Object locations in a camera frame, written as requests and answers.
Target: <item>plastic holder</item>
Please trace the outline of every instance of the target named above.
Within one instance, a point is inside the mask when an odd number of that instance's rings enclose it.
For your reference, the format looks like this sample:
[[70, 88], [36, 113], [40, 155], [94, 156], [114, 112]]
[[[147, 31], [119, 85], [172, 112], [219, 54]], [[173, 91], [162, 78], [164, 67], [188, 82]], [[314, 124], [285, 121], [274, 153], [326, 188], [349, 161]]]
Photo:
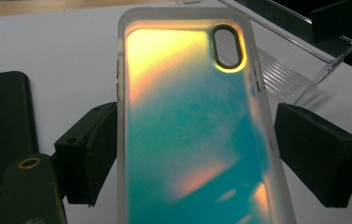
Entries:
[[279, 102], [298, 104], [352, 51], [345, 36], [315, 44], [311, 21], [274, 1], [219, 2], [251, 19], [266, 89]]

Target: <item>white surface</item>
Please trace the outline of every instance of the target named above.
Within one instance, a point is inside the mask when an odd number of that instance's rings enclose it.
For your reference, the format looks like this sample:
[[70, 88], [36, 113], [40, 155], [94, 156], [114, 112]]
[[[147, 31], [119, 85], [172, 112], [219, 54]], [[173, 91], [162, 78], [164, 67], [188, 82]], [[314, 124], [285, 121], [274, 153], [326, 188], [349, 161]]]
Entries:
[[[51, 155], [54, 142], [90, 109], [116, 101], [117, 27], [127, 8], [0, 17], [0, 72], [30, 78], [42, 153]], [[341, 64], [312, 98], [307, 109], [352, 133], [352, 67]], [[352, 223], [352, 199], [346, 209], [325, 208], [287, 166], [285, 172], [298, 223]], [[64, 200], [69, 223], [116, 223], [116, 186], [114, 164], [95, 207]]]

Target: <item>phone case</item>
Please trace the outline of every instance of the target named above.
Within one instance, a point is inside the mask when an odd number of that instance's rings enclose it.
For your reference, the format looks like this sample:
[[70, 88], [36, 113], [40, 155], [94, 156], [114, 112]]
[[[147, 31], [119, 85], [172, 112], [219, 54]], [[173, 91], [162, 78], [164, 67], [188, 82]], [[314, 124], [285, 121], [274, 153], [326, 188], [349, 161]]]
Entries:
[[135, 8], [119, 41], [118, 222], [295, 223], [248, 18]]

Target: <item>camera cutout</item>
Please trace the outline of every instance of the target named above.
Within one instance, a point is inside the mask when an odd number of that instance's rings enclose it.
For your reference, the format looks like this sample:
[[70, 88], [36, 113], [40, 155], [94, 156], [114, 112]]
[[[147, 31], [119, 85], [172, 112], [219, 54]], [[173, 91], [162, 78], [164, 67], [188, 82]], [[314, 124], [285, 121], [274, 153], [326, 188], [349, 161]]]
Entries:
[[233, 69], [242, 62], [239, 36], [229, 25], [219, 25], [212, 33], [214, 58], [216, 63], [226, 69]]

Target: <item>iridescent phone case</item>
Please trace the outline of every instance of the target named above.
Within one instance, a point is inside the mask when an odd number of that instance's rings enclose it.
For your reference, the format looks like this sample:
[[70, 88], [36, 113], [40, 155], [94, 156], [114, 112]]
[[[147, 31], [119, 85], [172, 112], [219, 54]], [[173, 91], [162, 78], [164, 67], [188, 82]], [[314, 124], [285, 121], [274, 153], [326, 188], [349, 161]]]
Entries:
[[118, 222], [295, 223], [248, 18], [135, 8], [119, 41]]

